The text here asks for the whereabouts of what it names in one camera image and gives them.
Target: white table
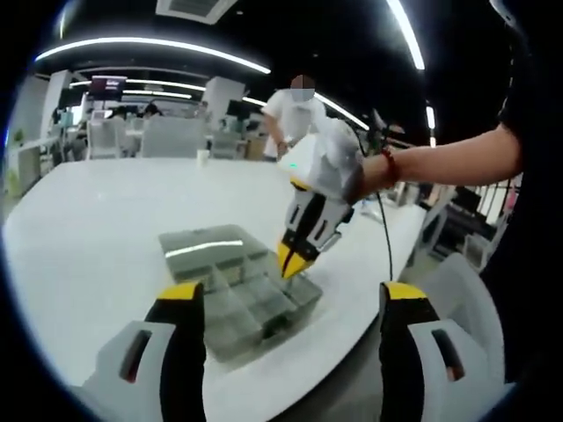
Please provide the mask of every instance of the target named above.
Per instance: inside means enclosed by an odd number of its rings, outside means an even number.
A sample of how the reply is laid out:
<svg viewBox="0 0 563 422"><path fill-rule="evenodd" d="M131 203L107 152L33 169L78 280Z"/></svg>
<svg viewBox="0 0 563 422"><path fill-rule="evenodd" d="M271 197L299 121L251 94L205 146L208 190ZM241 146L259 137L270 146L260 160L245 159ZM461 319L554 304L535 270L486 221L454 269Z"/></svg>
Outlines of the white table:
<svg viewBox="0 0 563 422"><path fill-rule="evenodd" d="M157 235L235 223L274 250L293 187L269 163L123 159L58 166L4 226L14 291L52 368L81 384L96 353L131 320L143 319L172 284ZM395 277L425 212L388 210ZM264 422L321 382L379 311L388 280L383 227L358 215L318 259L311 279L323 296L293 338L242 367L211 356L203 385L208 420Z"/></svg>
<svg viewBox="0 0 563 422"><path fill-rule="evenodd" d="M27 141L21 147L8 150L8 168L18 178L19 191L25 193L41 177L40 149L59 141L58 136L47 136Z"/></svg>

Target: ceiling vent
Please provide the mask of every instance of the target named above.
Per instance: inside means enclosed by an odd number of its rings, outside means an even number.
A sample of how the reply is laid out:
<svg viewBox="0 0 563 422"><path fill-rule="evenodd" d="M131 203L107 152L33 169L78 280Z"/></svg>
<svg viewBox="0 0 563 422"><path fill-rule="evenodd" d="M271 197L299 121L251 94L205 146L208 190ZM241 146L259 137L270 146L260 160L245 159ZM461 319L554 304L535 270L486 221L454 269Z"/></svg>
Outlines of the ceiling vent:
<svg viewBox="0 0 563 422"><path fill-rule="evenodd" d="M157 0L157 15L214 25L238 0Z"/></svg>

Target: white shirt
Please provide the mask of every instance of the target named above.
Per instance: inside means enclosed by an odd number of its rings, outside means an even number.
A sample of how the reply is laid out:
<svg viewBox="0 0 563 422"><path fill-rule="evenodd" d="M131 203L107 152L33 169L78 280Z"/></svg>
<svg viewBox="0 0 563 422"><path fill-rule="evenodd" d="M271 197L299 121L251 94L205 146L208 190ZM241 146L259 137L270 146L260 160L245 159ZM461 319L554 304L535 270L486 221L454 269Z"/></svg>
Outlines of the white shirt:
<svg viewBox="0 0 563 422"><path fill-rule="evenodd" d="M304 137L311 125L314 130L326 118L325 105L319 99L296 102L289 89L277 91L262 107L262 112L278 120L278 126L286 140ZM264 155L278 157L278 149L271 135L267 138Z"/></svg>

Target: pillar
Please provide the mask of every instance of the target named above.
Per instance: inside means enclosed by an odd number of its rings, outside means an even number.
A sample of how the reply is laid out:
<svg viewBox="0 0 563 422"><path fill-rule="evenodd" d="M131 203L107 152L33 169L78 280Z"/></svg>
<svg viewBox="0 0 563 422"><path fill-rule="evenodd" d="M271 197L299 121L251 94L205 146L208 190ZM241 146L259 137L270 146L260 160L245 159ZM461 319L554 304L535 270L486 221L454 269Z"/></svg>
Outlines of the pillar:
<svg viewBox="0 0 563 422"><path fill-rule="evenodd" d="M14 108L11 110L9 135L21 130L24 141L32 141L40 137L43 103L47 96L48 81L35 76L28 76L19 87Z"/></svg>
<svg viewBox="0 0 563 422"><path fill-rule="evenodd" d="M51 75L51 80L47 87L47 95L43 103L43 115L41 116L41 132L40 136L45 137L48 135L49 122L54 109L59 105L61 99L61 92L63 89L68 88L72 80L72 74L68 70L61 70Z"/></svg>
<svg viewBox="0 0 563 422"><path fill-rule="evenodd" d="M206 83L202 100L208 102L208 110L211 111L209 125L212 129L219 128L219 120L227 114L229 102L242 101L244 95L245 85L240 82L216 76Z"/></svg>

